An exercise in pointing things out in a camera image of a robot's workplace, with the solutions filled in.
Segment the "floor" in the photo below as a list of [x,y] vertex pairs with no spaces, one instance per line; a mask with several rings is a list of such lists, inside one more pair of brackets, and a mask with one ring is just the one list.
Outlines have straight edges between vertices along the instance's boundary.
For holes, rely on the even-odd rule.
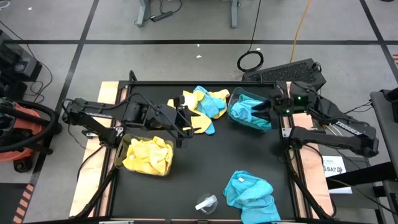
[[[132,0],[13,0],[0,11],[0,20],[28,40],[35,56],[51,69],[53,82],[43,92],[42,104],[58,111],[65,97],[96,100],[102,81],[126,80],[130,70],[139,80],[240,80],[236,61],[249,47],[259,1],[241,0],[237,29],[229,28],[229,3],[182,2],[172,17],[147,21],[142,28],[133,24],[139,1]],[[289,62],[305,4],[262,1],[253,48],[264,54],[263,68]],[[164,11],[175,10],[179,2],[164,5]],[[159,13],[158,1],[152,1],[151,10]],[[372,91],[397,87],[398,69],[391,57],[398,54],[397,11],[398,1],[312,1],[294,60],[321,63],[327,80],[322,95],[342,111],[367,102]],[[256,59],[243,63],[250,67]],[[49,72],[42,70],[39,80],[48,83]],[[370,163],[388,161],[374,111],[355,117],[377,127],[380,155]],[[72,131],[86,141],[79,128]],[[84,152],[67,132],[53,138],[51,147],[55,152],[40,156],[35,171],[15,174],[12,164],[0,164],[0,182],[35,185],[25,222],[68,217]],[[369,210],[338,208],[338,217],[377,222]]]

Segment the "black tabletop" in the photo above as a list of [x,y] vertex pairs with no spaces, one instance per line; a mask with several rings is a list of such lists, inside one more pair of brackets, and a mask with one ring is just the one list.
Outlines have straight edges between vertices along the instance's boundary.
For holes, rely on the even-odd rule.
[[371,99],[392,165],[398,174],[398,151],[396,150],[398,146],[398,123],[394,121],[392,105],[381,92],[372,92]]
[[[196,85],[140,86],[133,91],[142,93],[154,103],[165,103],[168,99],[192,92]],[[208,91],[228,89],[233,92],[236,85],[206,86]],[[246,91],[267,96],[269,87],[241,86]],[[233,123],[224,114],[214,119],[216,133],[212,136],[196,134],[187,140],[187,147],[174,150],[170,174],[156,177],[127,170],[119,170],[114,190],[111,215],[123,218],[166,218],[166,219],[240,219],[241,211],[226,204],[223,190],[236,170],[246,170],[267,180],[274,188],[272,194],[282,219],[294,218],[291,181],[287,167],[277,160],[282,146],[277,129],[268,133]],[[135,135],[169,138],[159,131]],[[214,194],[218,207],[210,215],[195,210],[198,198]]]

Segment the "orange vacuum cleaner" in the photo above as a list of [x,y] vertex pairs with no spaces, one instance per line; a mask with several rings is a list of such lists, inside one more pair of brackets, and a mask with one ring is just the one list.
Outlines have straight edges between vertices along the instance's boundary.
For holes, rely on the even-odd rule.
[[[50,119],[41,118],[38,111]],[[58,114],[46,106],[0,98],[0,162],[13,161],[17,172],[31,170],[35,151],[53,153],[42,143],[44,138],[61,132],[62,126],[57,120]]]

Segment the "blue cloth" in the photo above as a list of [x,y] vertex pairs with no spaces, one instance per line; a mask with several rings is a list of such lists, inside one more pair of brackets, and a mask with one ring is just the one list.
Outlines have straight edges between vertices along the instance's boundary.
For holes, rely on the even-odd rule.
[[251,114],[252,112],[254,112],[254,110],[252,110],[252,107],[257,106],[260,103],[262,102],[259,100],[254,100],[244,94],[241,94],[239,96],[238,102],[236,102],[232,106],[230,114],[235,118],[255,124],[256,126],[259,126],[261,128],[270,129],[271,122],[255,117]]
[[[226,103],[219,99],[209,95],[208,91],[202,86],[197,86],[193,91],[202,91],[205,93],[205,97],[201,101],[198,102],[198,106],[196,110],[202,112],[209,118],[212,118],[220,113],[221,110],[226,108]],[[214,134],[216,129],[214,128],[213,123],[206,129],[206,134]]]
[[223,191],[229,206],[242,209],[244,224],[280,221],[271,193],[274,191],[266,180],[247,171],[235,171]]

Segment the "orange-black striped tape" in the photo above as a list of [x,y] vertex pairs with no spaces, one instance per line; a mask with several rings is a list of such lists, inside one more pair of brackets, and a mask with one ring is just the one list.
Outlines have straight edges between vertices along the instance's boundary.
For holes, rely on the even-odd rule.
[[32,184],[26,185],[24,193],[22,193],[22,198],[19,201],[19,206],[17,207],[16,214],[12,221],[14,223],[22,223],[24,221],[24,217],[27,211],[27,207],[29,206],[30,199],[32,198],[32,194],[34,191],[34,186]]
[[396,62],[396,65],[398,65],[398,55],[393,55],[392,58]]

